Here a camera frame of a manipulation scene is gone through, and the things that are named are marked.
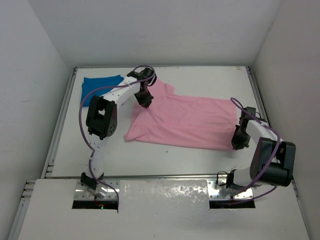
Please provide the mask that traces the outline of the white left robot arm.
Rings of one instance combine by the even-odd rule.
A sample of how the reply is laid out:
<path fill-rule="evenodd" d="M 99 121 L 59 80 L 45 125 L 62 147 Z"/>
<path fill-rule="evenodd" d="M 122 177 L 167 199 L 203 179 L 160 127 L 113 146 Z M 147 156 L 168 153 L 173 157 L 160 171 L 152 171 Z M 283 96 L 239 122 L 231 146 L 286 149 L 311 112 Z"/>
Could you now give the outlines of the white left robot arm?
<path fill-rule="evenodd" d="M 153 96 L 149 87 L 155 84 L 157 75 L 151 66 L 138 66 L 125 77 L 121 75 L 85 78 L 78 111 L 78 123 L 82 138 L 91 149 L 87 169 L 80 182 L 95 191 L 103 183 L 104 170 L 102 148 L 118 125 L 118 108 L 131 96 L 147 109 Z"/>

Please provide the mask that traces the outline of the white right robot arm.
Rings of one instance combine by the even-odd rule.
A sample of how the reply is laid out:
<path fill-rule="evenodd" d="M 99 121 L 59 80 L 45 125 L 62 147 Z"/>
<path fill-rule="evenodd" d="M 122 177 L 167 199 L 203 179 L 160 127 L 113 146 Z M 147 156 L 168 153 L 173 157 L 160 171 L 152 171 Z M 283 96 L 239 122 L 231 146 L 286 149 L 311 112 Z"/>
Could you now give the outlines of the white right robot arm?
<path fill-rule="evenodd" d="M 264 119 L 242 116 L 231 139 L 232 148 L 248 148 L 250 140 L 256 144 L 251 164 L 228 173 L 226 188 L 241 193 L 258 185 L 287 187 L 293 180 L 296 145 L 281 139 Z"/>

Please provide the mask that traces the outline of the pink t shirt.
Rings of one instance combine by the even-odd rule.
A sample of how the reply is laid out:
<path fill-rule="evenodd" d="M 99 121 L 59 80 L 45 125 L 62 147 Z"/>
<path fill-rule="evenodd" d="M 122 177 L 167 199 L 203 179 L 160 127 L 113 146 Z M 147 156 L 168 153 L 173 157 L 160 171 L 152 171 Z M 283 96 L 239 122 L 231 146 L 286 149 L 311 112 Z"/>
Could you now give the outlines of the pink t shirt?
<path fill-rule="evenodd" d="M 133 107 L 125 141 L 233 150 L 231 141 L 237 113 L 229 99 L 176 95 L 174 87 L 161 80 L 151 86 L 149 92 L 154 97 L 149 108 L 138 103 Z"/>

